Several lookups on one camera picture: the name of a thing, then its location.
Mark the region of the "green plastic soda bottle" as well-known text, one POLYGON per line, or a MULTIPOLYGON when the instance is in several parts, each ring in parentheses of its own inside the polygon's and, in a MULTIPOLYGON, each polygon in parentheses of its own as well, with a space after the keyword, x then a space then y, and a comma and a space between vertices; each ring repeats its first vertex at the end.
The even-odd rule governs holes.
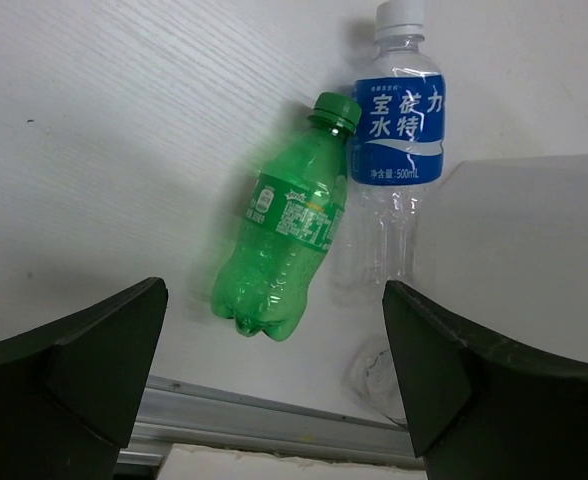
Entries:
POLYGON ((307 130, 261 168, 211 297, 213 314, 239 334, 281 342, 298 326, 344 215, 346 149, 360 117, 349 97, 321 93, 307 130))

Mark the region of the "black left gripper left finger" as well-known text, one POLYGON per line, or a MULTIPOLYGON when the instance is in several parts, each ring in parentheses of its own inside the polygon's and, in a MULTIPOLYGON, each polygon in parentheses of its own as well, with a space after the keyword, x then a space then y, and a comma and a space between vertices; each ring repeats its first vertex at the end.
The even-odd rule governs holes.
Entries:
POLYGON ((112 477, 167 303, 151 277, 0 341, 0 479, 112 477))

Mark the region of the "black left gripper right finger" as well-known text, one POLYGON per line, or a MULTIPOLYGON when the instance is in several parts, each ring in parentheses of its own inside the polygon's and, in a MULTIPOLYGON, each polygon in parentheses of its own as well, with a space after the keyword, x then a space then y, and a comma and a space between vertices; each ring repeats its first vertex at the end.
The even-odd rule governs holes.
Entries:
POLYGON ((588 363, 459 316, 410 286, 383 296, 413 451, 431 479, 588 479, 588 363))

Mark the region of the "clear bottle blue label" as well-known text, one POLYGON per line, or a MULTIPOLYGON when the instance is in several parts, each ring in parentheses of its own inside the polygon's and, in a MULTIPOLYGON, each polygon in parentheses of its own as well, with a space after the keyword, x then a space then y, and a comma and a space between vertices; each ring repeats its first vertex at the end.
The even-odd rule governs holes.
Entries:
POLYGON ((372 47, 354 62, 353 99, 362 109, 347 150, 347 212, 333 279, 367 293, 409 279, 419 209, 444 165, 445 77, 424 55, 422 1, 385 1, 372 47))

